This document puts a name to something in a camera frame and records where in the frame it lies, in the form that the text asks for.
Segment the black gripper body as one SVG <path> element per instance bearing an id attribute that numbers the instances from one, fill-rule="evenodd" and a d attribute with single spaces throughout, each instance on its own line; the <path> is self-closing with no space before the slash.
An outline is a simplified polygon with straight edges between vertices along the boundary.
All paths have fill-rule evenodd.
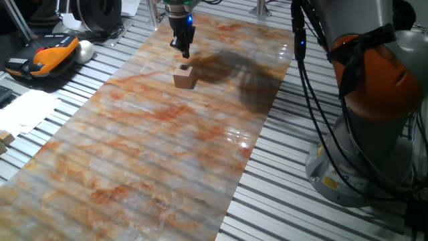
<path id="1" fill-rule="evenodd" d="M 181 13 L 178 15 L 168 14 L 169 24 L 173 31 L 173 38 L 177 37 L 182 41 L 193 43 L 195 26 L 193 25 L 193 16 L 191 13 Z"/>

